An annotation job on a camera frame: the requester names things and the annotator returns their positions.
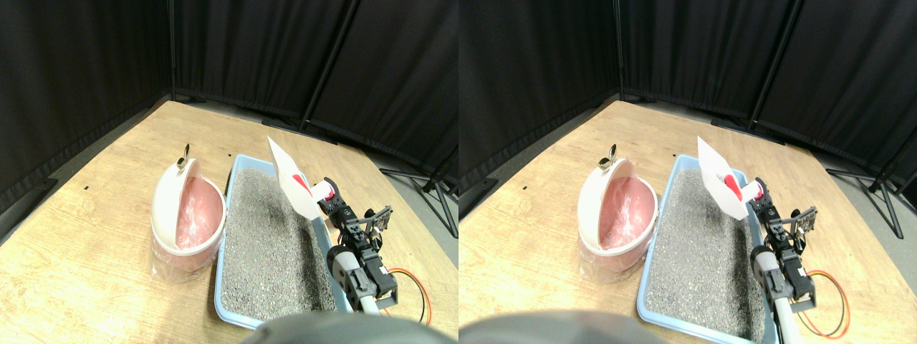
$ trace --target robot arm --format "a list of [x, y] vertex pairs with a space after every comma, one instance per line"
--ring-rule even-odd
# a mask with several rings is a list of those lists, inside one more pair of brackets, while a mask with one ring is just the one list
[[318, 204], [341, 232], [339, 245], [328, 251], [328, 269], [355, 311], [378, 315], [379, 309], [398, 304], [398, 283], [379, 255], [381, 233], [388, 227], [392, 208], [386, 206], [379, 213], [370, 209], [366, 218], [359, 219], [331, 179], [325, 178], [322, 183], [330, 185], [332, 192]]
[[781, 341], [802, 343], [793, 313], [815, 307], [815, 284], [802, 268], [800, 255], [805, 250], [805, 234], [814, 230], [818, 211], [814, 206], [805, 212], [794, 210], [792, 218], [781, 219], [768, 187], [760, 178], [756, 180], [762, 193], [750, 204], [768, 236], [764, 245], [751, 252], [752, 269], [775, 312]]

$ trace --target red wire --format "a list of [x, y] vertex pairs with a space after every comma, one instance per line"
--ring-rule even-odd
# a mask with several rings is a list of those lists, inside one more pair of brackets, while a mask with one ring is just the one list
[[827, 276], [828, 278], [830, 278], [835, 284], [837, 284], [837, 289], [840, 289], [840, 290], [841, 290], [841, 296], [844, 297], [844, 300], [843, 300], [843, 301], [844, 301], [844, 303], [846, 304], [846, 307], [847, 307], [847, 317], [846, 317], [846, 318], [847, 318], [847, 325], [844, 327], [844, 332], [841, 332], [840, 335], [837, 335], [837, 337], [830, 337], [830, 336], [825, 335], [824, 333], [822, 333], [822, 331], [819, 330], [819, 329], [815, 326], [815, 323], [813, 323], [812, 320], [809, 319], [809, 315], [805, 314], [805, 312], [802, 312], [802, 315], [805, 316], [805, 319], [806, 319], [806, 320], [809, 320], [809, 324], [812, 325], [812, 328], [815, 330], [815, 332], [817, 332], [819, 336], [822, 336], [822, 338], [828, 338], [828, 339], [831, 339], [831, 340], [840, 339], [840, 338], [843, 337], [845, 334], [847, 334], [847, 330], [850, 329], [850, 302], [847, 301], [847, 294], [844, 292], [844, 288], [841, 287], [841, 284], [834, 278], [834, 276], [831, 275], [831, 273], [824, 272], [824, 271], [821, 271], [821, 270], [812, 270], [812, 271], [809, 272], [809, 275], [813, 275], [813, 274], [816, 274], [816, 273], [823, 273], [825, 276]]
[[428, 313], [428, 316], [426, 317], [426, 325], [427, 325], [427, 326], [430, 326], [430, 323], [433, 322], [433, 301], [430, 301], [430, 294], [428, 294], [428, 293], [426, 292], [426, 288], [424, 287], [424, 284], [423, 284], [423, 283], [420, 283], [420, 279], [418, 279], [417, 276], [414, 276], [413, 273], [411, 273], [411, 272], [409, 272], [409, 271], [407, 271], [407, 270], [405, 270], [405, 269], [402, 269], [402, 268], [391, 268], [391, 269], [389, 269], [389, 271], [390, 271], [390, 272], [397, 272], [397, 271], [400, 271], [400, 272], [407, 273], [407, 274], [410, 275], [412, 278], [414, 278], [415, 281], [417, 281], [417, 284], [420, 284], [420, 290], [424, 291], [424, 297], [426, 298], [426, 309], [429, 310], [429, 312], [427, 312], [427, 313]]

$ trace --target gray cat litter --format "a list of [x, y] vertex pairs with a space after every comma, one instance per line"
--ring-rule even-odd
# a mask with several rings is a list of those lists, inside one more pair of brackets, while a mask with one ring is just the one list
[[223, 307], [263, 321], [334, 310], [312, 224], [296, 214], [276, 177], [254, 169], [236, 174], [226, 216]]
[[646, 282], [646, 309], [760, 342], [761, 288], [751, 271], [748, 220], [724, 213], [685, 169], [670, 185]]

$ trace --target black backdrop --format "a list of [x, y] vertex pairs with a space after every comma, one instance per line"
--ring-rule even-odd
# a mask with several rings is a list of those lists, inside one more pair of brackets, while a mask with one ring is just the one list
[[622, 1], [624, 91], [750, 118], [789, 4]]
[[917, 2], [805, 2], [760, 125], [877, 171], [917, 127], [915, 38]]
[[[351, 1], [176, 1], [179, 92], [302, 118]], [[747, 118], [788, 1], [622, 1], [626, 91]], [[804, 4], [760, 124], [877, 168], [917, 126], [917, 5]], [[0, 3], [0, 210], [163, 94], [165, 6]], [[617, 91], [612, 6], [363, 1], [313, 120], [427, 170], [458, 143], [461, 193]]]
[[617, 92], [611, 1], [464, 1], [459, 191]]
[[164, 1], [0, 2], [0, 213], [169, 85]]
[[345, 2], [175, 0], [177, 91], [301, 117]]
[[311, 123], [433, 171], [459, 144], [457, 4], [361, 2]]

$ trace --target pink trash bin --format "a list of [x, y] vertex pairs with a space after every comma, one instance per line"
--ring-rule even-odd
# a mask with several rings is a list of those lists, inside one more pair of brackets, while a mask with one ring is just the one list
[[580, 274], [611, 283], [633, 273], [646, 257], [657, 216], [653, 187], [636, 176], [632, 162], [612, 154], [580, 191]]
[[172, 283], [197, 278], [219, 250], [226, 199], [200, 173], [197, 159], [171, 165], [153, 192], [151, 270]]

